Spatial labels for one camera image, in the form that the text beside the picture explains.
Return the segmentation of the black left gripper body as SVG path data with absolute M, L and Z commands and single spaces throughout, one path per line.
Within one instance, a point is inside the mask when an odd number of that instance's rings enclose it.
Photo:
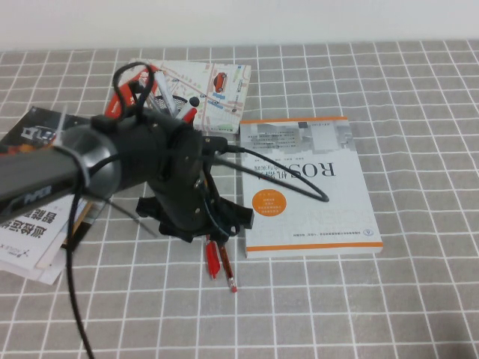
M 156 219 L 163 235 L 176 237 L 176 229 L 204 227 L 204 236 L 226 243 L 233 236 L 223 235 L 223 224 L 239 223 L 240 230 L 252 228 L 253 210 L 221 197 L 209 174 L 200 175 L 193 184 L 175 180 L 151 183 L 150 187 L 154 196 L 139 198 L 136 212 L 142 218 Z

